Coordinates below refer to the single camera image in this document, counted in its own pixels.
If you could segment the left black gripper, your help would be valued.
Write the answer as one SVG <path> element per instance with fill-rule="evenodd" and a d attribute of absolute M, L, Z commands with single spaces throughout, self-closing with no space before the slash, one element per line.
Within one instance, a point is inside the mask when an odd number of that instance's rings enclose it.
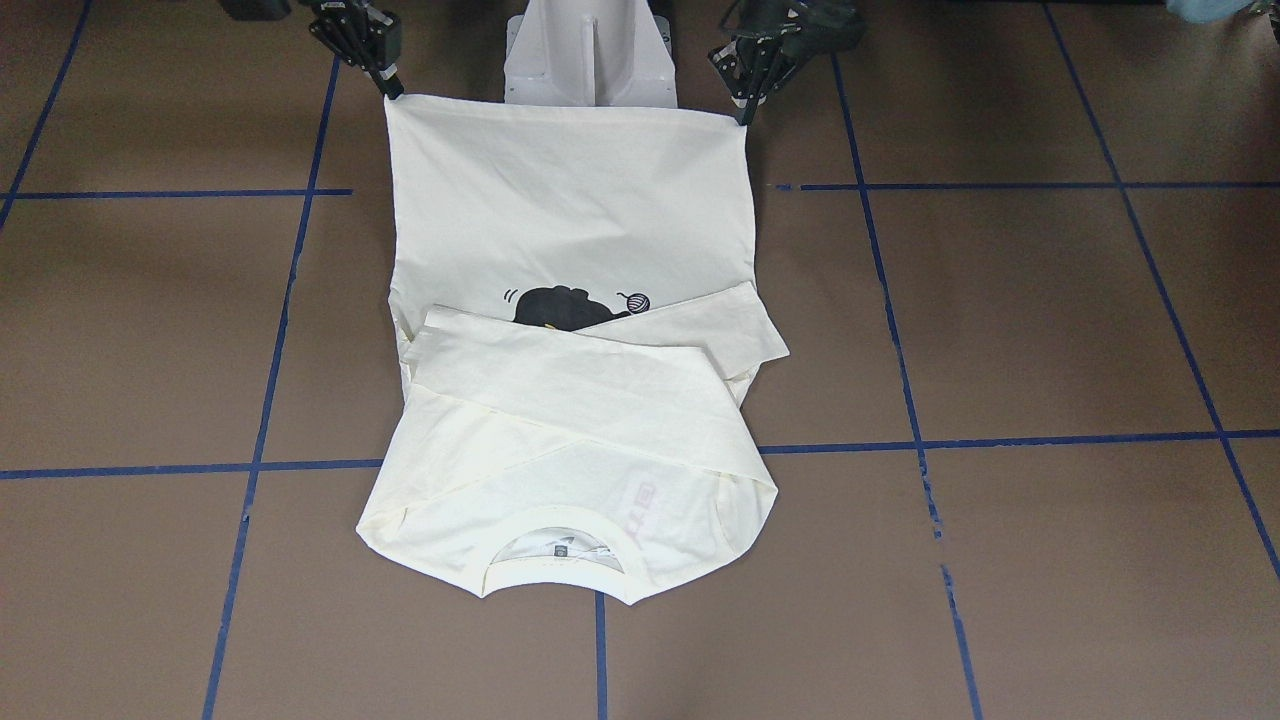
<path fill-rule="evenodd" d="M 728 41 L 708 61 L 749 127 L 760 101 L 785 87 L 814 56 L 855 49 L 867 18 L 854 1 L 732 1 L 718 29 Z"/>

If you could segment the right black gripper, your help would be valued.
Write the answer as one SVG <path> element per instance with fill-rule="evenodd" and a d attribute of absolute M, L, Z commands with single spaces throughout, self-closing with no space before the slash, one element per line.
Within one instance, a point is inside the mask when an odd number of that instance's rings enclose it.
<path fill-rule="evenodd" d="M 404 92 L 396 63 L 403 45 L 403 23 L 393 12 L 371 1 L 308 1 L 314 19 L 310 33 L 348 67 L 378 81 L 388 100 Z"/>

